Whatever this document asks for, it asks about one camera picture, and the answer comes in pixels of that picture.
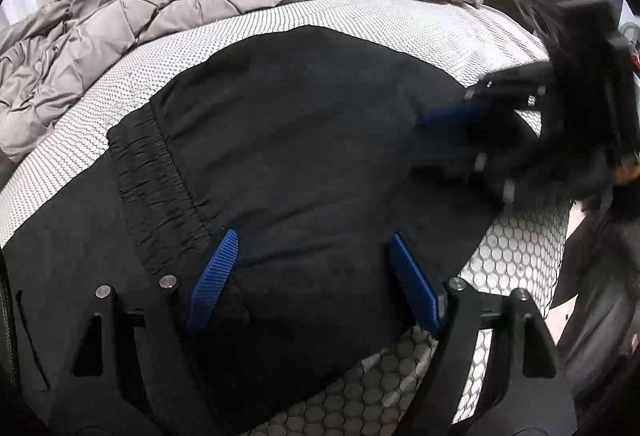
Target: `silver bolt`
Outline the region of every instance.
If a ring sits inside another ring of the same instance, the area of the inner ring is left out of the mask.
[[[104,299],[105,297],[108,297],[110,293],[111,293],[111,286],[107,286],[106,284],[103,284],[102,286],[98,286],[98,288],[95,290],[95,296],[98,299]]]
[[[529,295],[529,292],[524,288],[516,288],[515,290],[513,290],[513,294],[516,296],[516,298],[520,299],[521,301],[526,301],[531,298],[531,295]]]
[[[171,275],[171,274],[163,275],[160,278],[159,283],[161,288],[164,288],[165,290],[170,290],[178,283],[178,279],[175,275]]]
[[[466,282],[459,277],[452,277],[449,279],[449,286],[451,286],[456,291],[461,291],[466,288]]]

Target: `honeycomb pattern fabric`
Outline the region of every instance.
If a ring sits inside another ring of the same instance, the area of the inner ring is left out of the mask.
[[[540,41],[497,10],[420,0],[299,2],[158,39],[111,67],[20,164],[0,192],[0,246],[104,153],[110,127],[171,78],[233,42],[303,25],[324,26],[405,52],[445,70],[464,86],[492,70],[546,59]],[[539,116],[530,111],[521,116],[540,133]],[[481,291],[507,294],[523,286],[546,314],[558,279],[568,211],[569,206],[497,218],[461,276]],[[456,420],[475,409],[489,347],[490,332],[480,332]],[[414,328],[252,434],[389,435],[410,404],[434,348],[434,341]]]

